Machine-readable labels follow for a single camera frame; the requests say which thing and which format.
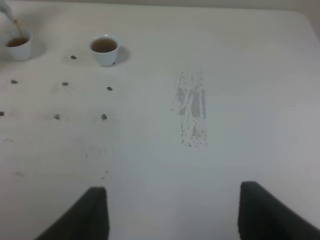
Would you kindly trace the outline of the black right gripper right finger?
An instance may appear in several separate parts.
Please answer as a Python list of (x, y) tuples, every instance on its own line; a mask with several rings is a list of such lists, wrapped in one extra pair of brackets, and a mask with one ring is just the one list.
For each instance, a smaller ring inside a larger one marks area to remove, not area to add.
[(318, 240), (320, 230), (255, 181), (240, 185), (238, 233), (242, 240)]

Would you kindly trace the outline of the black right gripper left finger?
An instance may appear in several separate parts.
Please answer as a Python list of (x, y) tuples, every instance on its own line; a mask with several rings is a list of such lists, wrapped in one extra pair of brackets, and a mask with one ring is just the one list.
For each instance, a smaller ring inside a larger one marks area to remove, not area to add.
[(89, 188), (38, 240), (107, 240), (110, 233), (107, 191)]

